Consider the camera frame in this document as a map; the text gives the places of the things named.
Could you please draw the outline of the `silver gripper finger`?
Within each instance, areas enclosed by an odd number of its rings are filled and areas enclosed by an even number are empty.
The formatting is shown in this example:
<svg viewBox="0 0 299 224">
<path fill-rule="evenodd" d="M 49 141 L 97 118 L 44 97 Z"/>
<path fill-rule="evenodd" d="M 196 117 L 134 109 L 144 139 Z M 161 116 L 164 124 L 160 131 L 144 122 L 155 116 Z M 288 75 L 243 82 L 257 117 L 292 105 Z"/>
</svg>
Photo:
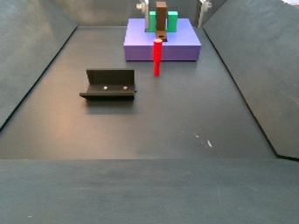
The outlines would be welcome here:
<svg viewBox="0 0 299 224">
<path fill-rule="evenodd" d="M 148 0 L 138 0 L 138 4 L 136 5 L 136 8 L 144 13 L 144 28 L 148 29 L 149 27 L 149 21 L 148 21 L 148 7 L 149 7 L 149 2 Z"/>
<path fill-rule="evenodd" d="M 200 14 L 199 14 L 199 23 L 197 27 L 201 27 L 204 13 L 208 11 L 208 9 L 212 7 L 212 3 L 209 0 L 199 0 L 200 3 Z"/>
</svg>

